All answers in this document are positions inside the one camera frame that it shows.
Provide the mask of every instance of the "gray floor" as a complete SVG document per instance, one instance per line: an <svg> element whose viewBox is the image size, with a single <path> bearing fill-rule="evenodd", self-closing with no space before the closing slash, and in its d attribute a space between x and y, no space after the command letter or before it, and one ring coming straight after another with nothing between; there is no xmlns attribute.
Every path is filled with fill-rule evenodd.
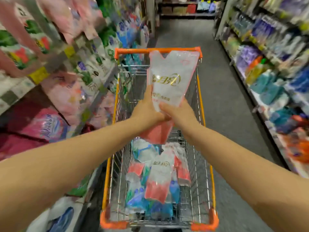
<svg viewBox="0 0 309 232"><path fill-rule="evenodd" d="M203 60L199 78L207 127L281 164L260 121L251 113L252 107L222 46L213 39L212 27L213 20L162 20L156 32L156 47L200 46ZM218 232L272 231L218 173L215 173L215 187L220 219Z"/></svg>

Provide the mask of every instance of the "metal wire basket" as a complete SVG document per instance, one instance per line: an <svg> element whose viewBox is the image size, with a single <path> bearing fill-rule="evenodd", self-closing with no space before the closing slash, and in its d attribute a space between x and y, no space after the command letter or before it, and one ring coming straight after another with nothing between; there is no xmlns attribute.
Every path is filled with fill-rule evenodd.
<svg viewBox="0 0 309 232"><path fill-rule="evenodd" d="M116 49L115 58L118 59L119 54L147 54L152 50L159 50L161 53L168 53L172 50L199 51L200 62L202 58L199 47ZM149 65L125 66L119 64L120 74L128 73L127 82L132 83L132 86L129 92L124 95L124 87L120 77L118 77L113 124L129 118L134 106L143 98L148 67ZM193 108L197 120L205 125L197 68L192 76L185 97ZM130 160L133 158L131 146L127 144L108 159L100 216L100 225L103 229L126 229L129 227L148 226L191 229L193 231L214 231L218 227L219 219L215 210L216 201L212 166L207 163L194 146L185 140L180 130L173 128L168 142L178 142L185 148L191 176L191 186L180 187L180 200L178 204L173 205L173 217L150 220L143 214L138 214L133 217L132 215L126 214L125 204L128 189L126 173Z"/></svg>

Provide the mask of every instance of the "laundry detergent refill bag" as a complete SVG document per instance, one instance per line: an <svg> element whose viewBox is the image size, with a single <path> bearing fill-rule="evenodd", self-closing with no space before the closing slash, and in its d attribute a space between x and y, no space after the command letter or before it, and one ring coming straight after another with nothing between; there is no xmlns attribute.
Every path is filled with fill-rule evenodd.
<svg viewBox="0 0 309 232"><path fill-rule="evenodd" d="M199 59L199 52L171 51L166 58L159 51L149 54L150 67L147 70L147 84L153 84L152 101L160 112L161 102L179 106L190 84ZM151 144L165 144L172 130L173 122L166 121L147 130L141 138Z"/></svg>

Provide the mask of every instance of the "cart wheel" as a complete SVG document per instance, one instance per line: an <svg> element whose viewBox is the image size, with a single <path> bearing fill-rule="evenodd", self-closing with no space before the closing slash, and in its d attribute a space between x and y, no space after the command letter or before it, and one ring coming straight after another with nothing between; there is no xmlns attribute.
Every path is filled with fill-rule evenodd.
<svg viewBox="0 0 309 232"><path fill-rule="evenodd" d="M141 229L141 227L138 226L138 227L132 228L131 231L132 231L132 232L139 232L140 229Z"/></svg>

